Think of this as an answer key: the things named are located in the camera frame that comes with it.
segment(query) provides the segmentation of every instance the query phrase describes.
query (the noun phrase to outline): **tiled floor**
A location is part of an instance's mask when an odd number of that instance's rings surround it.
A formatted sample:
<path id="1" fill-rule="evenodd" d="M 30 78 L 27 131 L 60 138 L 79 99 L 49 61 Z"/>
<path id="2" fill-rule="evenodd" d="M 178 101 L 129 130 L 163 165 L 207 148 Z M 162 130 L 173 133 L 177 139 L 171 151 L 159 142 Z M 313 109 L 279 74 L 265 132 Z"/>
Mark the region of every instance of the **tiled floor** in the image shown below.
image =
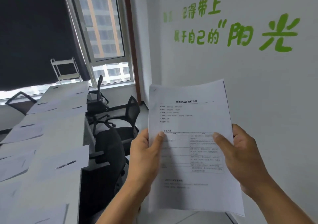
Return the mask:
<path id="1" fill-rule="evenodd" d="M 109 112 L 109 115 L 124 115 L 125 109 L 115 110 Z M 112 121 L 117 127 L 129 126 L 129 124 L 122 120 Z M 137 118 L 136 126 L 139 130 L 148 127 L 148 110 L 143 105 L 141 112 Z M 96 133 L 106 130 L 104 124 L 98 124 Z M 148 213 L 148 199 L 146 198 L 141 205 L 141 212 L 137 218 L 138 224 L 232 224 L 225 213 L 216 212 L 198 212 L 198 211 L 182 211 L 182 210 L 157 210 Z"/>

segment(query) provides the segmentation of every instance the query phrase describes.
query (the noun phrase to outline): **window frame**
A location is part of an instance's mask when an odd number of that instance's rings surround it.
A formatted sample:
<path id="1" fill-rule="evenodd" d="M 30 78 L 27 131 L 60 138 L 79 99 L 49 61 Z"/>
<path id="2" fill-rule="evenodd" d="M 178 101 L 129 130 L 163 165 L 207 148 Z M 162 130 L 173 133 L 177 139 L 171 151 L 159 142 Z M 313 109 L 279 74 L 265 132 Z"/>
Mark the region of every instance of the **window frame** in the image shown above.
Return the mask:
<path id="1" fill-rule="evenodd" d="M 91 76 L 91 82 L 93 87 L 97 87 L 97 81 L 95 79 L 94 73 L 93 73 L 93 67 L 95 66 L 101 66 L 105 64 L 114 64 L 114 63 L 124 63 L 128 62 L 129 66 L 129 75 L 130 75 L 130 83 L 135 83 L 134 78 L 134 69 L 133 69 L 133 63 L 132 63 L 132 54 L 131 54 L 131 47 L 130 47 L 130 41 L 129 41 L 129 27 L 128 27 L 128 20 L 127 20 L 127 11 L 126 11 L 126 5 L 125 0 L 116 0 L 117 6 L 117 12 L 119 16 L 119 23 L 120 23 L 120 30 L 121 30 L 121 39 L 122 39 L 122 45 L 125 56 L 122 57 L 106 57 L 102 58 L 102 60 L 96 61 L 93 53 L 93 47 L 90 43 L 90 38 L 88 34 L 88 29 L 85 25 L 85 18 L 84 14 L 80 5 L 80 0 L 71 0 L 72 7 L 74 10 L 74 14 L 76 16 L 76 21 L 73 20 L 74 25 L 78 24 L 78 30 L 80 31 L 82 40 L 79 41 L 82 51 L 85 51 L 85 55 L 87 56 L 87 59 L 89 63 L 87 64 L 87 67 L 90 68 L 90 76 Z M 127 81 L 121 81 L 121 82 L 115 82 L 115 83 L 106 83 L 105 85 L 120 85 L 121 83 L 127 83 Z"/>

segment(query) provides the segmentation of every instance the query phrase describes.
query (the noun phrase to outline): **black mesh chair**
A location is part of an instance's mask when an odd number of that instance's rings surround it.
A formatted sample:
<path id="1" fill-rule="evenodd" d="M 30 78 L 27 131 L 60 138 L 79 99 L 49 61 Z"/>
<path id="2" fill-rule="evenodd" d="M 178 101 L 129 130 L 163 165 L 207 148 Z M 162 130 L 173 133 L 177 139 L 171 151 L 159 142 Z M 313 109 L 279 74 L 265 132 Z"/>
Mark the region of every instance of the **black mesh chair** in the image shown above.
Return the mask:
<path id="1" fill-rule="evenodd" d="M 93 224 L 123 185 L 125 153 L 121 138 L 114 127 L 106 124 L 111 138 L 104 141 L 102 149 L 95 148 L 90 159 L 97 164 L 110 165 L 95 170 L 82 170 L 79 224 Z"/>
<path id="2" fill-rule="evenodd" d="M 24 97 L 26 97 L 27 99 L 29 99 L 29 101 L 23 101 L 23 102 L 14 102 L 14 100 L 19 96 L 19 95 L 23 95 Z M 10 107 L 18 110 L 19 112 L 21 112 L 22 114 L 26 115 L 27 112 L 30 110 L 30 108 L 36 103 L 37 101 L 30 97 L 29 95 L 27 95 L 26 93 L 23 93 L 22 91 L 20 91 L 19 93 L 15 94 L 14 96 L 12 96 L 7 102 L 6 105 L 9 105 Z"/>
<path id="3" fill-rule="evenodd" d="M 90 94 L 96 94 L 96 99 L 87 100 L 87 113 L 86 117 L 91 118 L 89 124 L 93 124 L 93 135 L 95 135 L 96 125 L 98 123 L 98 119 L 96 117 L 97 114 L 105 113 L 109 110 L 108 99 L 101 93 L 101 83 L 103 81 L 103 76 L 100 75 L 97 84 L 97 90 L 90 91 Z"/>
<path id="4" fill-rule="evenodd" d="M 98 121 L 99 123 L 104 123 L 106 126 L 108 126 L 109 124 L 112 124 L 114 127 L 116 127 L 116 125 L 114 125 L 113 123 L 110 123 L 109 121 L 112 119 L 121 119 L 128 122 L 131 125 L 131 127 L 116 128 L 121 138 L 121 142 L 124 146 L 125 156 L 130 154 L 130 143 L 132 142 L 134 138 L 136 138 L 139 132 L 138 128 L 135 126 L 139 113 L 140 113 L 139 104 L 137 100 L 133 96 L 131 96 L 127 103 L 125 115 L 113 116 L 113 117 L 107 118 L 105 121 Z M 111 130 L 104 130 L 99 132 L 96 135 L 96 142 L 95 142 L 96 150 L 103 150 L 105 142 L 107 141 L 107 139 L 112 138 L 112 135 L 113 133 Z"/>

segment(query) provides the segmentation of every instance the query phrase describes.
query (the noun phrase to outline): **right hand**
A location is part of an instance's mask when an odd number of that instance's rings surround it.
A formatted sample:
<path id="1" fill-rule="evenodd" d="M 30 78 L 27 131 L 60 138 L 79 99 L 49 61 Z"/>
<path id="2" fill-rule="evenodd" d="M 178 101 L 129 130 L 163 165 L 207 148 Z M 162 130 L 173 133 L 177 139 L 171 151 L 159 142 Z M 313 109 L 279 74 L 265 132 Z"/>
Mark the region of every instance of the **right hand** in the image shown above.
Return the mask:
<path id="1" fill-rule="evenodd" d="M 266 170 L 255 139 L 240 126 L 233 124 L 232 145 L 223 135 L 215 132 L 213 139 L 225 155 L 225 163 L 245 194 L 253 198 L 263 186 L 274 181 Z"/>

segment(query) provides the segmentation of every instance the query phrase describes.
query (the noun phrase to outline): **hand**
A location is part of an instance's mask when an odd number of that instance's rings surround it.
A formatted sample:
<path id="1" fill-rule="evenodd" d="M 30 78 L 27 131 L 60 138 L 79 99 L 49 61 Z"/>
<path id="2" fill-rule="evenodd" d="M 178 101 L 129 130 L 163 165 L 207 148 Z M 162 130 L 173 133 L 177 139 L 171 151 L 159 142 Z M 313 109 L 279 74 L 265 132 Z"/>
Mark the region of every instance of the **hand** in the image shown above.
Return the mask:
<path id="1" fill-rule="evenodd" d="M 160 152 L 164 132 L 160 132 L 152 145 L 148 145 L 148 129 L 141 131 L 130 145 L 130 160 L 126 182 L 150 192 L 151 183 L 159 171 Z"/>
<path id="2" fill-rule="evenodd" d="M 217 132 L 213 133 L 213 139 L 223 151 L 231 174 L 240 182 L 242 190 L 252 197 L 261 187 L 274 181 L 266 170 L 255 139 L 236 124 L 232 129 L 234 145 Z"/>

